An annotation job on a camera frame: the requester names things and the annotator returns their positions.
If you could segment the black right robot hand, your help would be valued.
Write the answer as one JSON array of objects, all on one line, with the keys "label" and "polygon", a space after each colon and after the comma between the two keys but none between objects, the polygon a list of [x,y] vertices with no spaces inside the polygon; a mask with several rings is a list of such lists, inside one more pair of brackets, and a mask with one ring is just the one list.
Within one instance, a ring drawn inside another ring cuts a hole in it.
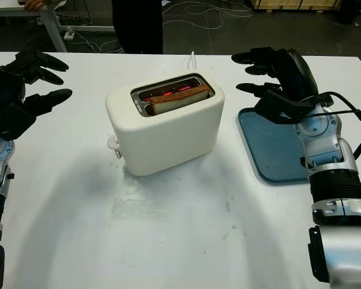
[{"label": "black right robot hand", "polygon": [[277,84],[238,84],[244,92],[261,98],[270,90],[290,101],[302,101],[318,94],[318,87],[304,58],[293,49],[271,47],[252,48],[248,52],[233,54],[231,59],[238,64],[247,64],[245,71],[251,75],[267,75],[278,80]]}]

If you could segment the person's right hand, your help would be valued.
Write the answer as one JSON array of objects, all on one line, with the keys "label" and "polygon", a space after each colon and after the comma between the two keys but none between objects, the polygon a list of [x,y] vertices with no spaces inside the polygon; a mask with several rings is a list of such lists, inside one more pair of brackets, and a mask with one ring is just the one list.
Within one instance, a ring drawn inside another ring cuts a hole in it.
[{"label": "person's right hand", "polygon": [[26,0],[24,9],[26,11],[37,11],[48,5],[47,0]]}]

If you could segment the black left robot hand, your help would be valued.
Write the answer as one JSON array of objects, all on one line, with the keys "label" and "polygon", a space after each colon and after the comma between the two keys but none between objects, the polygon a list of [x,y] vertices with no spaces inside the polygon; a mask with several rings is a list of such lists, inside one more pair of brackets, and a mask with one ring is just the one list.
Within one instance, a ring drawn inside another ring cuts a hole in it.
[{"label": "black left robot hand", "polygon": [[64,81],[51,70],[65,72],[69,69],[63,61],[39,51],[27,48],[15,55],[11,63],[0,66],[0,113],[11,104],[16,104],[33,116],[52,111],[54,106],[68,100],[71,89],[59,89],[46,95],[25,96],[25,86],[38,80],[62,85]]}]

